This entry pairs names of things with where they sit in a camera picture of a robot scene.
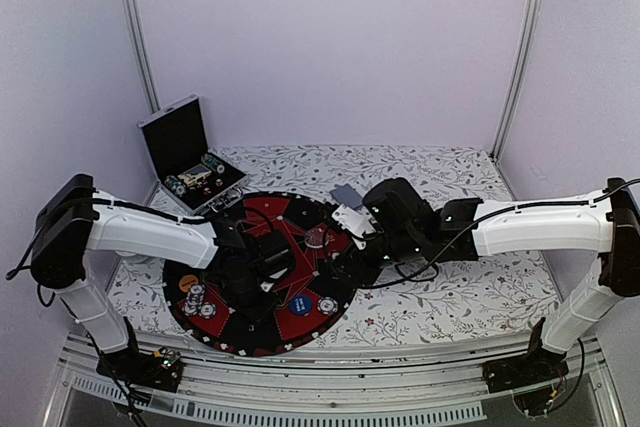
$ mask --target red and black board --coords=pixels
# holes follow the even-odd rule
[[[207,281],[206,271],[166,261],[164,294],[176,321],[204,344],[253,357],[288,352],[326,332],[344,314],[355,290],[327,271],[325,254],[342,252],[350,239],[329,230],[322,248],[323,209],[323,204],[302,195],[246,195],[226,211],[237,229],[256,237],[268,233],[270,227],[257,210],[286,236],[294,252],[295,269],[272,289],[278,307],[271,318],[254,325],[225,303],[220,289]],[[204,286],[204,296],[201,287],[191,289],[194,285]]]

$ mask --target black mounting bracket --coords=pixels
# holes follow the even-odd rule
[[[555,354],[542,347],[544,318],[534,326],[527,352],[515,357],[492,360],[482,366],[482,377],[489,392],[502,392],[557,379],[569,373],[566,354]]]

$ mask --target blue poker chip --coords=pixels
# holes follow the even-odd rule
[[[200,317],[203,319],[210,319],[216,315],[216,306],[213,304],[203,304],[200,307]]]
[[[204,295],[204,286],[200,284],[192,285],[189,289],[191,295]]]
[[[318,301],[318,310],[325,315],[335,314],[338,311],[338,302],[331,297],[324,297]]]
[[[311,298],[306,295],[296,295],[289,302],[289,310],[295,315],[308,315],[311,312]]]

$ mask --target white patterned surface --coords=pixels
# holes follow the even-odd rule
[[[335,184],[350,183],[364,195],[379,181],[402,176],[434,208],[460,197],[510,199],[489,157],[477,149],[305,146],[223,148],[217,153],[250,175],[249,191],[299,192],[330,200]],[[151,206],[184,213],[161,191]],[[159,259],[122,262],[109,298],[137,329],[184,335],[165,305],[162,264]],[[393,278],[390,271],[381,280]],[[347,314],[308,347],[406,345],[515,333],[530,328],[556,303],[538,252],[449,262],[441,264],[433,282],[358,291]]]

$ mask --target black cable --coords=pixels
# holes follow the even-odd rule
[[[253,207],[245,207],[244,210],[246,210],[247,212],[253,212],[254,214],[257,214],[258,216],[260,216],[262,220],[264,220],[266,224],[269,226],[269,230],[271,230],[271,232],[275,230],[273,228],[273,223],[271,222],[271,220],[269,220],[269,217],[267,217],[264,212],[258,209],[254,209]]]
[[[400,266],[401,265],[402,264],[396,264],[396,265],[393,266],[393,268],[396,271],[396,273],[400,277],[402,277],[404,280],[406,280],[407,282],[413,282],[414,284],[419,284],[419,283],[422,283],[422,282],[433,282],[436,279],[436,277],[438,277],[440,275],[440,266],[438,264],[433,264],[431,267],[435,271],[435,275],[433,275],[432,277],[427,277],[426,279],[414,280],[414,279],[408,277],[407,274],[402,272],[402,270],[400,270]]]
[[[38,300],[40,301],[42,306],[45,307],[45,308],[51,307],[51,305],[53,304],[53,301],[56,300],[56,293],[52,292],[51,293],[51,297],[49,297],[49,300],[47,302],[45,302],[44,297],[42,296],[42,285],[41,284],[38,284],[38,288],[36,289],[36,291],[38,292]]]
[[[576,383],[573,386],[573,388],[571,389],[571,392],[569,392],[567,394],[567,396],[564,398],[562,403],[558,404],[558,405],[556,405],[554,407],[551,407],[551,409],[549,409],[547,411],[547,414],[551,414],[553,412],[556,412],[557,410],[559,410],[562,407],[564,407],[565,405],[567,405],[567,402],[569,402],[571,400],[571,398],[578,391],[578,387],[580,387],[580,381],[582,380],[582,376],[584,375],[584,364],[585,364],[586,354],[584,352],[584,344],[582,343],[582,340],[578,339],[578,345],[580,345],[580,352],[582,353],[582,357],[581,357],[581,360],[580,360],[580,373],[578,374],[578,378],[576,379]]]
[[[113,381],[114,384],[116,384],[116,387],[122,393],[125,400],[127,401],[127,405],[129,407],[129,417],[136,424],[137,427],[148,427],[146,422],[140,416],[140,410],[138,410],[135,404],[133,403],[133,399],[131,395],[131,387],[130,386],[128,387],[129,392],[125,390],[125,388],[120,384],[120,381],[117,379],[117,377],[109,367],[108,362],[105,361],[103,354],[102,352],[100,352],[100,349],[98,349],[98,346],[96,345],[96,341],[94,340],[94,338],[91,336],[91,334],[87,334],[87,335],[91,339],[91,345],[96,351],[96,354],[98,355],[98,359],[102,361],[102,366],[105,368],[105,370],[109,374],[109,377],[111,377],[111,380]]]
[[[585,351],[584,351],[584,344],[582,343],[582,340],[578,339],[578,345],[580,346],[580,352],[581,352],[581,360],[580,360],[580,373],[578,374],[578,378],[576,379],[576,383],[573,386],[573,388],[571,389],[571,392],[569,392],[567,394],[567,396],[564,398],[564,400],[562,401],[562,403],[557,404],[555,407],[552,405],[550,409],[544,411],[542,410],[542,414],[538,414],[538,415],[529,415],[526,412],[524,412],[527,417],[530,417],[532,419],[537,419],[540,417],[546,417],[547,415],[556,412],[557,410],[561,409],[562,407],[564,407],[565,405],[567,405],[567,402],[569,402],[571,400],[571,398],[575,395],[575,393],[578,391],[578,387],[580,387],[580,382],[582,381],[582,377],[584,375],[584,364],[585,364]],[[558,390],[560,388],[560,386],[563,383],[563,379],[564,377],[561,375],[560,376],[560,383],[558,384],[558,386],[554,389],[554,390]],[[529,412],[539,412],[540,409],[542,409],[545,405],[547,405],[549,403],[549,401],[547,401],[546,403],[540,404],[537,407],[534,407],[533,409],[530,409]]]
[[[359,240],[360,242],[370,242],[370,241],[372,241],[374,239],[377,239],[378,237],[380,237],[382,235],[380,232],[375,232],[375,233],[371,233],[369,235],[367,235],[365,233],[365,235],[360,237],[359,235],[354,234],[350,230],[346,230],[345,232],[349,237],[351,237],[352,239]]]
[[[640,178],[638,179],[633,179],[630,180],[628,182],[625,182],[624,184],[616,187],[615,189],[613,189],[611,192],[606,192],[604,195],[601,195],[600,197],[596,197],[595,199],[593,199],[594,202],[598,203],[598,202],[602,202],[605,199],[608,199],[609,197],[611,197],[613,194],[618,193],[619,191],[621,191],[622,189],[626,189],[627,187],[634,185],[634,184],[640,184]]]

